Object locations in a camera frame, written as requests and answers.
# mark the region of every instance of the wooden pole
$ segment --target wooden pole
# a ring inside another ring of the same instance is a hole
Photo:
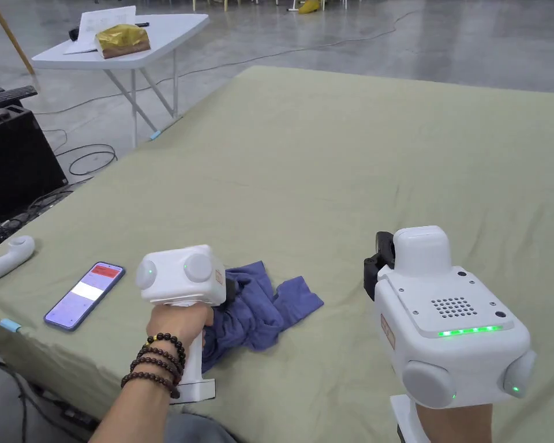
[[[8,38],[10,39],[10,42],[12,43],[12,46],[14,46],[14,49],[16,49],[16,52],[18,52],[19,56],[23,60],[23,63],[27,67],[27,71],[29,71],[29,74],[32,76],[35,75],[35,71],[33,70],[33,67],[29,63],[29,60],[27,59],[27,56],[21,49],[21,46],[16,41],[16,38],[14,37],[14,34],[12,34],[12,31],[8,27],[8,23],[6,23],[6,20],[4,20],[4,17],[2,17],[2,14],[0,12],[0,24],[2,25],[2,29],[4,29],[4,32],[8,35]]]

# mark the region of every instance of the table leg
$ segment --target table leg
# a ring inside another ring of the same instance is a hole
[[[144,110],[139,107],[139,105],[137,104],[137,102],[132,98],[131,95],[129,95],[129,92],[127,92],[127,89],[125,89],[123,87],[123,85],[121,84],[121,82],[115,77],[115,75],[110,72],[110,70],[108,69],[105,69],[104,70],[104,73],[108,75],[108,77],[111,79],[111,81],[115,84],[115,86],[117,88],[119,88],[119,90],[121,91],[121,93],[125,96],[125,98],[132,104],[133,106],[133,110],[134,112],[137,111],[139,113],[139,115],[142,116],[142,118],[146,121],[146,123],[148,124],[148,126],[150,126],[152,128],[152,130],[154,132],[157,131],[156,129],[156,126],[153,125],[153,123],[151,122],[151,120],[148,118],[148,116],[146,115],[146,113],[144,112]],[[132,80],[134,81],[135,79],[135,71],[132,69]]]
[[[178,72],[177,72],[177,50],[173,50],[173,109],[174,118],[178,118]]]
[[[170,116],[173,117],[173,115],[174,115],[173,108],[170,107],[170,104],[166,101],[166,99],[164,98],[164,96],[162,95],[162,93],[160,92],[158,87],[156,86],[156,83],[152,80],[152,78],[150,77],[150,75],[146,71],[146,68],[139,68],[139,71],[144,75],[144,78],[146,79],[146,81],[148,82],[148,84],[150,85],[150,87],[152,88],[154,93],[158,96],[158,98],[160,99],[160,101],[162,102],[164,107],[167,109]]]
[[[131,70],[131,98],[132,100],[132,106],[131,106],[131,114],[133,119],[133,148],[137,148],[137,109],[136,109],[136,91],[135,91],[135,70]]]

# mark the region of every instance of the yellow object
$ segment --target yellow object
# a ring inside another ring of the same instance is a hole
[[[302,7],[298,10],[299,14],[315,13],[320,9],[320,0],[306,0]]]
[[[104,58],[150,49],[148,32],[135,25],[116,25],[105,29],[96,35],[96,43]]]

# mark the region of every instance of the paper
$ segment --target paper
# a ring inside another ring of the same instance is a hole
[[[79,54],[96,51],[96,34],[114,25],[134,25],[135,6],[114,7],[112,9],[91,10],[82,13],[78,40],[73,42],[63,53]]]

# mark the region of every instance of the blue tape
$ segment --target blue tape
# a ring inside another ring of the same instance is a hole
[[[2,320],[0,320],[0,326],[11,332],[18,332],[18,330],[22,327],[20,324],[8,318],[3,318]]]

